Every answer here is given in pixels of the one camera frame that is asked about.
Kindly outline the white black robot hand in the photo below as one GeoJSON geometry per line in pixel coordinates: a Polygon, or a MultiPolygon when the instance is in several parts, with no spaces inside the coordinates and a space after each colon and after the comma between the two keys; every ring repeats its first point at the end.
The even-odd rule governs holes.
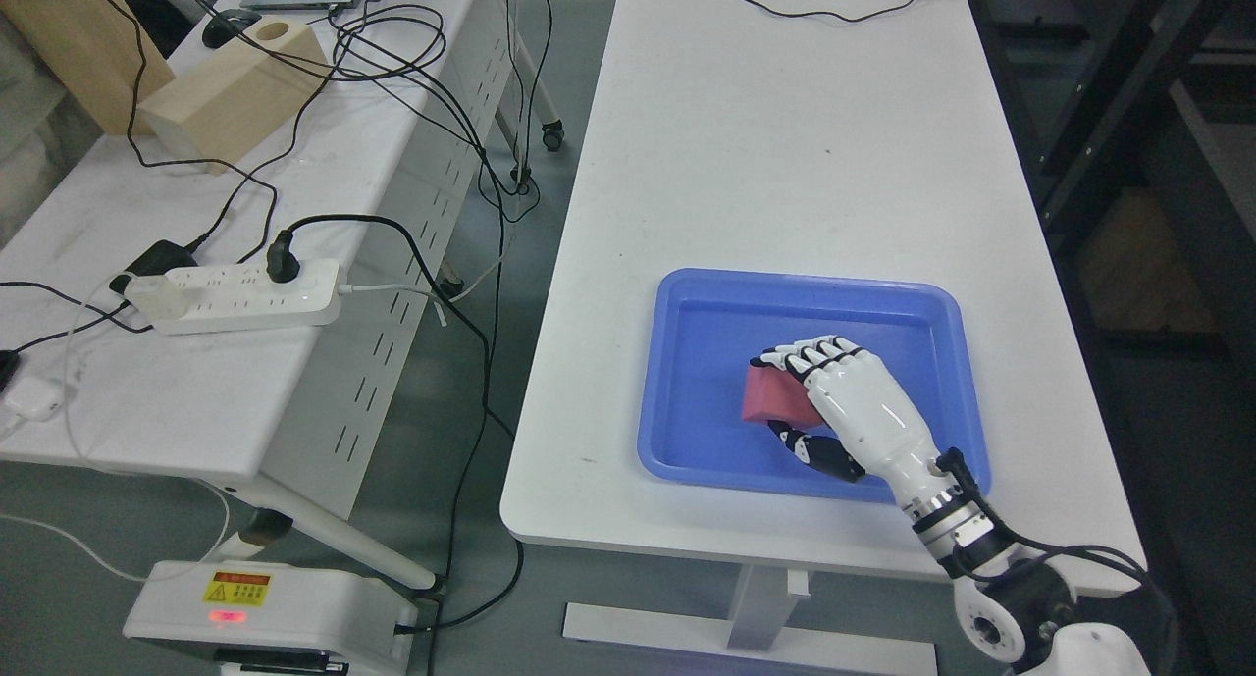
{"type": "Polygon", "coordinates": [[[923,518],[931,501],[960,484],[937,467],[939,451],[929,428],[880,357],[839,335],[775,346],[751,359],[803,384],[816,413],[834,439],[800,439],[789,447],[811,469],[834,472],[862,466],[891,488],[894,501],[911,518],[923,518]]]}

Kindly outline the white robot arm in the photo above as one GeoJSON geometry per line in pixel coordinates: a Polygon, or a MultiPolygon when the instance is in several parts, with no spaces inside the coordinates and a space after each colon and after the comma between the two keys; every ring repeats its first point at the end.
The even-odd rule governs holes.
{"type": "Polygon", "coordinates": [[[965,466],[929,461],[932,495],[906,514],[916,537],[955,582],[955,609],[970,643],[1011,675],[1148,675],[1122,628],[1081,621],[1076,591],[1050,560],[990,511],[965,466]]]}

